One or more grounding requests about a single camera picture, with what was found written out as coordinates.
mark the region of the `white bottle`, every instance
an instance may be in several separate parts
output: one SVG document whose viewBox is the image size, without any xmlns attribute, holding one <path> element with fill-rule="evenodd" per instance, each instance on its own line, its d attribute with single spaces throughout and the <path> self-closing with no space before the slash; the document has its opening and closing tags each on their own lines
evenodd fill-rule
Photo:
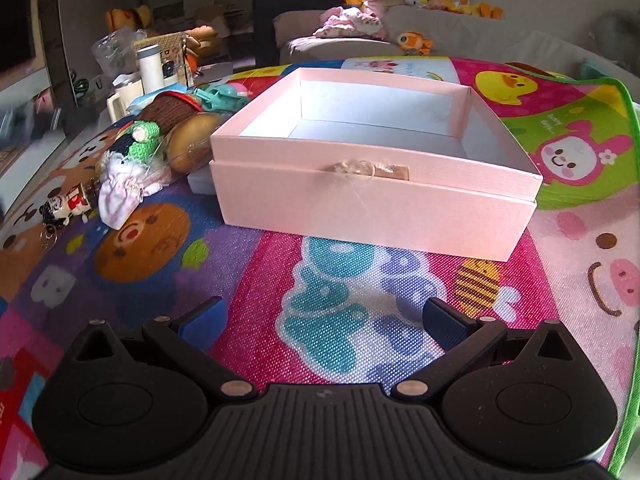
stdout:
<svg viewBox="0 0 640 480">
<path fill-rule="evenodd" d="M 164 76 L 162 75 L 162 61 L 160 59 L 160 47 L 156 44 L 141 48 L 136 52 L 142 86 L 145 94 L 150 94 L 164 88 Z"/>
</svg>

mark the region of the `duck cartoon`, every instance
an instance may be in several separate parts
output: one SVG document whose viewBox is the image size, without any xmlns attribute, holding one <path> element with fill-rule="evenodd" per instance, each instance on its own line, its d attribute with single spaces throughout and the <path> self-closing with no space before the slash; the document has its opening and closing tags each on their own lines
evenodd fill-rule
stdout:
<svg viewBox="0 0 640 480">
<path fill-rule="evenodd" d="M 521 105 L 519 97 L 538 89 L 538 83 L 523 75 L 485 70 L 476 75 L 476 87 L 480 93 L 501 105 Z"/>
</svg>

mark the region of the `pink gift box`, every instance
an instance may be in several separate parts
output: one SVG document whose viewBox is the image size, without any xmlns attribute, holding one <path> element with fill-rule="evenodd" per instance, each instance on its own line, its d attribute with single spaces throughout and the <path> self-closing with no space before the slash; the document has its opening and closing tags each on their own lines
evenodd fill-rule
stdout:
<svg viewBox="0 0 640 480">
<path fill-rule="evenodd" d="M 508 259 L 542 184 L 472 88 L 379 72 L 299 68 L 211 146 L 227 224 L 488 260 Z"/>
</svg>

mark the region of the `keychain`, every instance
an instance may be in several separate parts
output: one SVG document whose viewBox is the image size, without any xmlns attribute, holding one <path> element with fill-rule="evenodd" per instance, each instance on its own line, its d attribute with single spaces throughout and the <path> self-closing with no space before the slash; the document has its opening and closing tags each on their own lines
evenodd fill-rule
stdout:
<svg viewBox="0 0 640 480">
<path fill-rule="evenodd" d="M 58 241 L 58 229 L 69 225 L 72 217 L 80 216 L 85 224 L 89 221 L 87 213 L 93 208 L 92 203 L 96 202 L 97 186 L 97 178 L 93 177 L 86 186 L 73 186 L 68 193 L 53 196 L 40 206 L 40 244 L 44 250 L 53 248 Z"/>
</svg>

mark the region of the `colorful play mat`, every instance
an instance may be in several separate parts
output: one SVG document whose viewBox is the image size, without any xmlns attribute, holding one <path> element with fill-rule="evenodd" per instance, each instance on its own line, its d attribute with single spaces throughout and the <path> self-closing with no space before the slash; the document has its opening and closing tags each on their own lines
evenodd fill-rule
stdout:
<svg viewBox="0 0 640 480">
<path fill-rule="evenodd" d="M 254 97 L 299 66 L 231 79 Z M 119 232 L 98 216 L 87 224 L 76 219 L 44 252 L 38 207 L 91 177 L 113 142 L 117 127 L 109 129 L 52 171 L 0 232 L 0 479 L 25 480 L 46 465 L 31 409 L 88 320 L 134 327 L 159 314 L 179 316 L 213 295 L 226 300 L 228 321 L 207 353 L 260 388 L 271 382 L 380 382 L 388 388 L 442 354 L 421 325 L 430 296 L 514 328 L 557 317 L 618 406 L 618 444 L 603 460 L 619 471 L 638 415 L 632 378 L 640 306 L 639 137 L 628 92 L 610 79 L 552 79 L 445 57 L 304 66 L 475 88 L 545 178 L 538 209 L 511 259 L 488 262 L 231 227 L 215 197 L 192 194 L 184 179 L 145 198 Z M 349 106 L 349 96 L 343 99 Z"/>
</svg>

